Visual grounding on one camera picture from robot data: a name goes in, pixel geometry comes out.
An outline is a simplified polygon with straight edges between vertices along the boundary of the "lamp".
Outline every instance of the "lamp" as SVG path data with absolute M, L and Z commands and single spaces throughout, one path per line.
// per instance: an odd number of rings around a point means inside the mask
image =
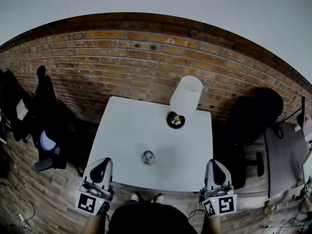
M 171 128 L 179 129 L 185 123 L 185 117 L 191 115 L 197 108 L 203 85 L 193 76 L 181 79 L 170 99 L 167 123 Z

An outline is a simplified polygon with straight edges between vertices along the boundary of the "power strip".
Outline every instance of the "power strip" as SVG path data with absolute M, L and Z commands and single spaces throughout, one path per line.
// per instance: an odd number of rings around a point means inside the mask
M 23 218 L 23 216 L 22 216 L 21 214 L 19 214 L 19 218 L 20 218 L 21 224 L 22 224 L 24 227 L 27 227 L 28 224 L 27 224 L 27 222 L 25 221 L 25 219 Z

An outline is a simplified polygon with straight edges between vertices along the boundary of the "desk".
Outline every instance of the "desk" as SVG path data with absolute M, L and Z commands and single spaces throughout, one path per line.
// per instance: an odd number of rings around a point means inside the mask
M 303 179 L 302 165 L 309 150 L 303 130 L 289 123 L 281 125 L 284 137 L 279 139 L 271 128 L 265 132 L 269 165 L 269 197 L 290 189 Z
M 207 162 L 213 158 L 211 115 L 195 111 L 185 125 L 172 129 L 170 106 L 110 97 L 97 130 L 88 165 L 113 161 L 113 181 L 165 191 L 198 192 L 204 187 Z M 153 164 L 141 160 L 154 153 Z

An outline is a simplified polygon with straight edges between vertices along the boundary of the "white table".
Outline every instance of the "white table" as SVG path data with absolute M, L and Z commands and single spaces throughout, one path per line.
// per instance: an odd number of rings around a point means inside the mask
M 211 115 L 195 111 L 185 125 L 166 122 L 170 106 L 111 97 L 97 130 L 88 165 L 113 161 L 113 181 L 165 191 L 198 192 L 204 186 L 207 162 L 213 158 Z M 154 153 L 153 164 L 141 160 Z

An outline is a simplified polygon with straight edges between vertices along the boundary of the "black lamp base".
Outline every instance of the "black lamp base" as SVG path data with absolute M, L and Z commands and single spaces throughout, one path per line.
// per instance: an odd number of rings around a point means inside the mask
M 167 124 L 173 129 L 179 129 L 185 124 L 185 118 L 182 115 L 178 115 L 175 112 L 168 112 Z

